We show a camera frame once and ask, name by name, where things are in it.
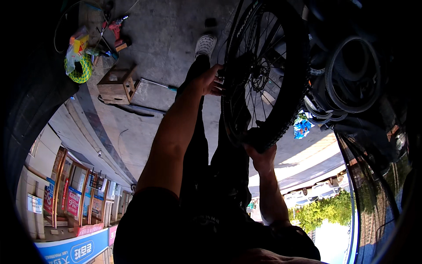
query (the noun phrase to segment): cordless drill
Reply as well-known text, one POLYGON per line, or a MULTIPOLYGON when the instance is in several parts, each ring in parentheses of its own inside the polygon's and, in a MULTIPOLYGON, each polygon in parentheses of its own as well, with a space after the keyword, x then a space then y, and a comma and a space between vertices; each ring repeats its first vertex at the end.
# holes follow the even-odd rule
MULTIPOLYGON (((122 18, 118 18, 118 19, 114 20, 113 22, 111 22, 110 24, 108 24, 108 28, 113 31, 114 36, 116 37, 116 41, 114 42, 114 47, 116 48, 117 52, 124 49, 124 48, 129 47, 132 44, 130 39, 120 38, 120 27, 122 26, 123 20, 127 19, 128 17, 129 16, 124 16, 122 18)), ((104 21, 103 22, 103 30, 106 26, 107 26, 107 22, 104 21)))

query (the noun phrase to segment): plastic bag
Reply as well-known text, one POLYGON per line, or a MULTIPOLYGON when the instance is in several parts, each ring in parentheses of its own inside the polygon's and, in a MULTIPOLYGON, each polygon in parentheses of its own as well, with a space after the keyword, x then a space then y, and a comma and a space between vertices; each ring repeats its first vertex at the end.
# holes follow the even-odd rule
POLYGON ((295 139, 301 139, 305 137, 313 126, 315 125, 308 121, 308 117, 305 115, 303 110, 300 111, 293 125, 295 139))
POLYGON ((85 26, 79 28, 75 34, 70 37, 69 48, 66 52, 66 75, 69 75, 75 69, 75 62, 81 61, 89 39, 88 30, 85 26))

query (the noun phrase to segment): concrete floor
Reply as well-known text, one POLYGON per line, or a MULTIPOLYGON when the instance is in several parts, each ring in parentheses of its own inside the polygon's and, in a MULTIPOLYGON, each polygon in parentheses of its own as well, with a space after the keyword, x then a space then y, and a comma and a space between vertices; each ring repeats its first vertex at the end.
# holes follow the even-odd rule
MULTIPOLYGON (((117 1, 112 18, 121 16, 129 9, 135 0, 117 1)), ((212 28, 217 35, 218 42, 211 57, 211 65, 216 63, 219 48, 226 39, 237 7, 236 0, 219 1, 146 1, 139 3, 129 13, 129 19, 123 22, 122 33, 130 36, 132 46, 120 52, 118 68, 136 63, 136 76, 151 79, 164 84, 180 86, 186 73, 194 61, 195 44, 197 38, 207 31, 204 26, 206 18, 214 17, 217 27, 212 28)), ((90 32, 90 43, 98 40, 99 34, 95 27, 100 26, 103 18, 98 11, 82 6, 80 11, 81 24, 85 24, 90 32)), ((113 43, 113 35, 106 31, 105 37, 113 43)), ((225 47, 222 48, 219 62, 224 59, 225 47)), ((137 180, 148 158, 152 140, 161 122, 162 115, 152 113, 154 117, 140 117, 107 106, 98 101, 99 92, 96 84, 112 65, 110 60, 100 60, 94 68, 92 77, 87 82, 88 91, 103 126, 106 136, 120 156, 124 166, 137 180)), ((141 83, 132 102, 167 110, 174 102, 175 92, 149 83, 141 83)), ((207 96, 203 105, 205 133, 208 139, 209 159, 217 147, 218 120, 220 115, 220 98, 207 96)), ((320 132, 319 127, 311 129, 309 135, 303 139, 293 139, 293 129, 277 143, 278 151, 275 164, 279 164, 312 146, 330 131, 320 132)), ((327 159, 327 166, 332 166, 337 159, 327 159)), ((321 172, 320 167, 307 170, 307 175, 316 175, 321 172)), ((256 174, 250 163, 250 176, 256 174)))

